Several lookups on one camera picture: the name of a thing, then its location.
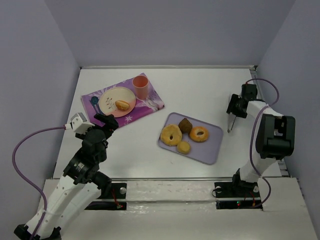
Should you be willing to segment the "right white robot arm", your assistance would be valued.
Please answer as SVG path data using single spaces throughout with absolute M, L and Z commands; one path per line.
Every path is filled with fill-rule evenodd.
M 226 113 L 235 118 L 254 118 L 249 143 L 249 160 L 232 176 L 232 188 L 253 191 L 259 178 L 276 161 L 292 155 L 296 120 L 274 111 L 258 98 L 255 84 L 245 83 L 241 94 L 232 94 Z

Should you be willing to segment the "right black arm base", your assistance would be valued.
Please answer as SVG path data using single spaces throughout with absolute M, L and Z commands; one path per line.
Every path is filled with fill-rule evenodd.
M 217 210 L 262 209 L 260 192 L 246 187 L 236 187 L 230 181 L 214 183 L 211 195 L 216 198 Z

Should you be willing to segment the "golden oval bread roll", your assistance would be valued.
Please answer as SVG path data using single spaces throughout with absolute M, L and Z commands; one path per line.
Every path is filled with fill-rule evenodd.
M 117 100 L 115 106 L 120 111 L 127 111 L 130 108 L 130 104 L 123 100 Z

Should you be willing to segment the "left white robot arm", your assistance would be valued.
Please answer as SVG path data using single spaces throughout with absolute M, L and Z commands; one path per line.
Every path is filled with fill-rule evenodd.
M 43 199 L 43 207 L 25 224 L 19 224 L 14 234 L 20 240 L 59 240 L 66 228 L 77 215 L 93 200 L 110 190 L 112 180 L 100 172 L 100 163 L 107 159 L 108 138 L 119 127 L 115 117 L 97 113 L 94 118 L 101 126 L 89 122 L 81 113 L 76 113 L 62 130 L 72 130 L 81 140 L 81 147 L 63 170 L 59 182 L 51 195 L 46 197 L 43 190 L 21 173 L 16 164 L 16 153 L 23 138 L 14 148 L 12 165 L 18 175 L 35 188 Z

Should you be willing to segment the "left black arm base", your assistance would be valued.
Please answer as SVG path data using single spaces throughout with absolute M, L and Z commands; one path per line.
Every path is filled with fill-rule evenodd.
M 127 209 L 127 183 L 113 182 L 110 190 L 104 191 L 101 196 L 91 202 L 85 210 L 91 211 L 125 211 Z

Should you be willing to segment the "metal tongs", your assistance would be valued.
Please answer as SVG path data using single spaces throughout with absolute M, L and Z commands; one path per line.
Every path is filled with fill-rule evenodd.
M 236 119 L 237 119 L 237 116 L 234 115 L 233 113 L 231 112 L 227 112 L 228 114 L 228 119 L 227 119 L 227 132 L 228 133 L 231 133 L 231 131 L 233 130 L 234 128 L 234 124 L 236 122 Z

